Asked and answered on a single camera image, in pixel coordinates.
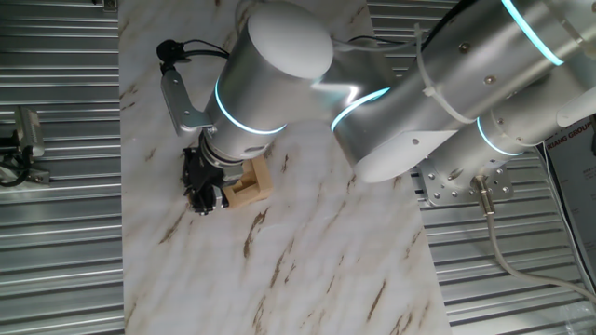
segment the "cable connector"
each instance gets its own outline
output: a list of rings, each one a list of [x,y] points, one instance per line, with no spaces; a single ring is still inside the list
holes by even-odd
[[[494,204],[491,192],[486,184],[485,176],[476,176],[472,180],[472,185],[478,194],[480,195],[482,211],[484,216],[494,215]]]

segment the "white cable tie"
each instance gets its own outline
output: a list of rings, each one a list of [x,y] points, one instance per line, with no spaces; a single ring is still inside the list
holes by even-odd
[[[418,70],[420,70],[420,75],[422,76],[422,80],[426,86],[426,88],[423,89],[423,93],[427,97],[433,98],[440,105],[440,107],[442,107],[445,112],[447,112],[455,120],[464,124],[474,123],[476,119],[470,119],[458,113],[434,87],[432,80],[428,76],[427,68],[425,68],[425,63],[422,59],[422,30],[420,29],[420,24],[416,23],[413,27],[416,36],[416,62],[418,63]]]

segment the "aluminum bracket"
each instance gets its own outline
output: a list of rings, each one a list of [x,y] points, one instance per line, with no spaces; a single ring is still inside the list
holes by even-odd
[[[416,168],[423,181],[424,198],[431,206],[452,206],[478,204],[479,196],[470,185],[463,189],[437,173],[432,160],[425,159]],[[505,166],[494,168],[488,173],[486,183],[494,201],[513,197],[513,185]]]
[[[213,124],[205,112],[193,107],[188,98],[183,78],[176,70],[168,70],[161,78],[161,91],[168,105],[169,116],[174,124],[176,134],[194,132],[203,127],[212,127]]]

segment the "wooden block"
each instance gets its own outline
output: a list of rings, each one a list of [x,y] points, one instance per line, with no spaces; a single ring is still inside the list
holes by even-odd
[[[264,200],[273,192],[273,182],[262,155],[242,164],[244,174],[233,186],[223,188],[230,208],[240,208]]]

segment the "white joint cap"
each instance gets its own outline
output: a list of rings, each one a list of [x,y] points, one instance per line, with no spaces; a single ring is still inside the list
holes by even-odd
[[[329,32],[302,7],[285,2],[265,4],[249,18],[248,32],[259,54],[285,74],[316,79],[332,65]]]

